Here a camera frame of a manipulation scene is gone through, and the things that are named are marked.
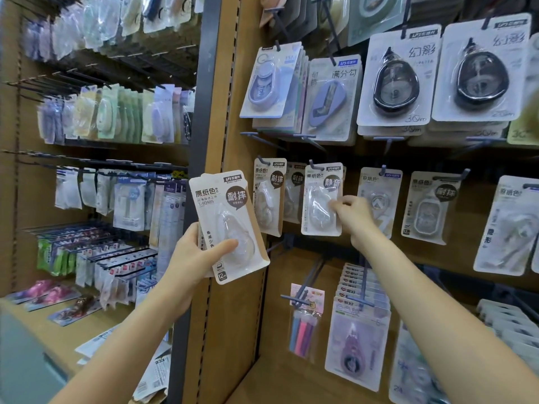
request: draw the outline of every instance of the colored pen set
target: colored pen set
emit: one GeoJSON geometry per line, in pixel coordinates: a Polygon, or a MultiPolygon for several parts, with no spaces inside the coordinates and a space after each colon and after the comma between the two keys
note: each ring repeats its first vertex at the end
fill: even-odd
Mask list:
{"type": "Polygon", "coordinates": [[[288,350],[295,355],[307,357],[318,323],[318,318],[315,315],[318,316],[316,312],[306,309],[294,311],[288,350]]]}

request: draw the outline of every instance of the right hand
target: right hand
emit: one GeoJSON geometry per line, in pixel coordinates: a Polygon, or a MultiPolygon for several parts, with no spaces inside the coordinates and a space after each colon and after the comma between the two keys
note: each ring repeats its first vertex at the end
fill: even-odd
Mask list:
{"type": "Polygon", "coordinates": [[[367,199],[344,196],[330,201],[329,206],[337,213],[344,229],[350,233],[352,246],[363,253],[364,237],[381,231],[374,223],[373,213],[367,199]]]}

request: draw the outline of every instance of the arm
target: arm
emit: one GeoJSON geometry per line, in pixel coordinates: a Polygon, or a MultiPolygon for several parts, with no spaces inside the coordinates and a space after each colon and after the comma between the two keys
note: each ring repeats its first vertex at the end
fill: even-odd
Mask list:
{"type": "Polygon", "coordinates": [[[146,300],[50,404],[124,404],[130,400],[166,331],[189,307],[195,286],[219,258],[238,245],[236,240],[226,240],[201,251],[197,238],[195,223],[178,241],[165,275],[146,300]]]}
{"type": "Polygon", "coordinates": [[[537,402],[539,379],[526,363],[385,237],[366,199],[345,196],[332,207],[452,404],[537,402]]]}

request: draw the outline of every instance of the black correction tape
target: black correction tape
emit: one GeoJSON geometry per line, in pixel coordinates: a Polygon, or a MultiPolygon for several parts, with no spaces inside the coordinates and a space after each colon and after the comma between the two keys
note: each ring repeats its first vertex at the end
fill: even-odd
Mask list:
{"type": "Polygon", "coordinates": [[[374,104],[386,115],[398,115],[419,96],[419,79],[412,66],[389,47],[378,71],[374,104]]]}
{"type": "Polygon", "coordinates": [[[500,58],[479,49],[470,38],[456,78],[455,103],[466,110],[485,109],[508,88],[509,74],[500,58]]]}

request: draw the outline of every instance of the brown circle label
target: brown circle label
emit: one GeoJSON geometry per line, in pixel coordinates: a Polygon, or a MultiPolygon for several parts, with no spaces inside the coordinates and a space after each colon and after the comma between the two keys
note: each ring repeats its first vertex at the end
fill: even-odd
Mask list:
{"type": "Polygon", "coordinates": [[[341,179],[337,175],[330,175],[324,179],[324,187],[329,189],[331,187],[339,187],[341,185],[341,179]]]}
{"type": "Polygon", "coordinates": [[[274,189],[278,189],[279,187],[281,187],[284,181],[285,181],[285,176],[279,170],[275,170],[273,173],[271,173],[271,176],[269,178],[269,182],[271,183],[274,189]]]}
{"type": "Polygon", "coordinates": [[[303,173],[300,173],[299,171],[296,171],[292,175],[292,183],[294,186],[301,186],[305,181],[305,175],[303,173]]]}
{"type": "Polygon", "coordinates": [[[459,191],[452,184],[440,184],[435,190],[435,196],[442,203],[456,198],[459,191]]]}
{"type": "Polygon", "coordinates": [[[247,203],[247,193],[243,187],[232,186],[226,191],[226,201],[239,210],[247,203]]]}

